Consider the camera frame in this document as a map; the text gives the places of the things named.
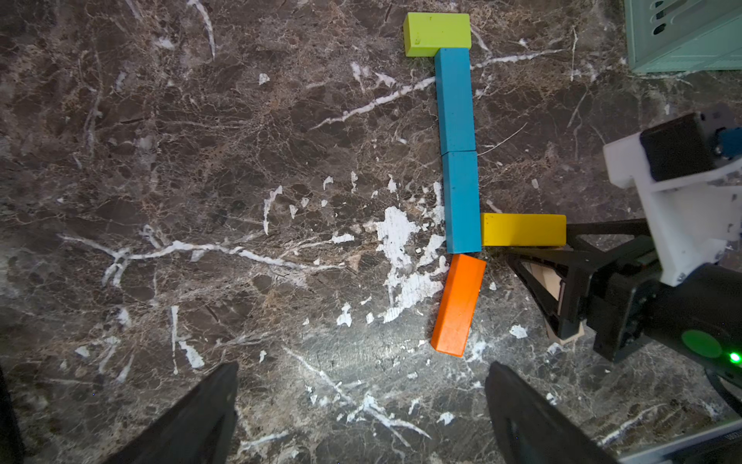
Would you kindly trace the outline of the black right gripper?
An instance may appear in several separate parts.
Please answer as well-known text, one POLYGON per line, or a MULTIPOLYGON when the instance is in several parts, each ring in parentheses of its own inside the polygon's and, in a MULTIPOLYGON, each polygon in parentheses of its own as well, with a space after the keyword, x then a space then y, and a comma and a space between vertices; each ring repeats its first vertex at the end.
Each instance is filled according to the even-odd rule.
POLYGON ((645 345, 642 305, 656 291, 659 258, 645 218, 569 223, 571 249, 507 247, 505 261, 522 282, 548 325, 566 339, 582 324, 595 331, 593 350, 619 363, 645 345), (630 235, 601 251, 583 236, 630 235))

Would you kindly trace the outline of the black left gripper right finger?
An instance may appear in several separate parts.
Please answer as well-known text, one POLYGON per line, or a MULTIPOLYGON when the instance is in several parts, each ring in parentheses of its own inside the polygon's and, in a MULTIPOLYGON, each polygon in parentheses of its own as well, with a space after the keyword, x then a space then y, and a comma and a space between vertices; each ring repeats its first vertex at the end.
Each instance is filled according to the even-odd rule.
POLYGON ((490 365, 485 394, 505 462, 616 462, 510 367, 490 365))

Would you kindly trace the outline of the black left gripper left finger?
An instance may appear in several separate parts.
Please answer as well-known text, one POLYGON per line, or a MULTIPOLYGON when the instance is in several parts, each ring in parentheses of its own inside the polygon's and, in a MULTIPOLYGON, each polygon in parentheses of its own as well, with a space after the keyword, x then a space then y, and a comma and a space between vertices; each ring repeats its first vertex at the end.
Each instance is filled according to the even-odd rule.
POLYGON ((222 363, 108 463, 224 463, 237 425, 239 364, 222 363))

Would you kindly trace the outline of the yellow wooden block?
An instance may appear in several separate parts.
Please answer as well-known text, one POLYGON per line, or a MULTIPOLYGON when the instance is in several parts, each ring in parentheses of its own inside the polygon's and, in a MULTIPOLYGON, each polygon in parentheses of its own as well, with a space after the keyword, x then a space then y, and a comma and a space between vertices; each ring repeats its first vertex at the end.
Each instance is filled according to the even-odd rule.
POLYGON ((485 247, 563 247, 567 220, 564 215, 499 214, 481 215, 485 247))

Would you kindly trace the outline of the orange wooden block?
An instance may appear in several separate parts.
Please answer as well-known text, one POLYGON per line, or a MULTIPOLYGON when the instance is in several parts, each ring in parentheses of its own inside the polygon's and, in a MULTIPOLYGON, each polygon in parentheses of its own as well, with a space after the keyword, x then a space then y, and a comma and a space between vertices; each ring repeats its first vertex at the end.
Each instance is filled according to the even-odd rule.
POLYGON ((436 351, 464 356, 485 269, 483 260, 454 255, 431 338, 436 351))

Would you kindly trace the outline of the teal wooden block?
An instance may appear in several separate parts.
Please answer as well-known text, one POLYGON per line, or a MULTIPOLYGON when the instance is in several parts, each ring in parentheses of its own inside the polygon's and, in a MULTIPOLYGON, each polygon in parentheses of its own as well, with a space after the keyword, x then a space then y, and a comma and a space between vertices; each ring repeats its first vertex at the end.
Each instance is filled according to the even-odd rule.
POLYGON ((435 77, 442 154, 475 150, 470 51, 441 48, 435 77))
POLYGON ((476 152, 442 156, 444 221, 449 253, 481 252, 481 218, 476 152))

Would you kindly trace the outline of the green wooden block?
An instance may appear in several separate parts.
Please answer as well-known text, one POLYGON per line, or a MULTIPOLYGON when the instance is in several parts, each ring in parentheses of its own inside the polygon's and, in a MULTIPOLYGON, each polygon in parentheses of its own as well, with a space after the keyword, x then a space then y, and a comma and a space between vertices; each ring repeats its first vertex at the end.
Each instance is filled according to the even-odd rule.
POLYGON ((467 14, 407 13, 403 24, 407 57, 434 57, 441 48, 471 48, 467 14))

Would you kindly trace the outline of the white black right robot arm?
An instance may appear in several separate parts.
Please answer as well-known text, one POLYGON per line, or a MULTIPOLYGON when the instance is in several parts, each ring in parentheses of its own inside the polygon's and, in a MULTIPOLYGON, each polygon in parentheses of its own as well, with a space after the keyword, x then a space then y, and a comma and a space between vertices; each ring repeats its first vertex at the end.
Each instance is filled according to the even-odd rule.
POLYGON ((741 274, 703 264, 677 286, 661 282, 646 220, 570 224, 566 249, 507 247, 506 262, 559 338, 596 332, 593 349, 620 362, 655 340, 705 369, 732 408, 741 385, 741 274))

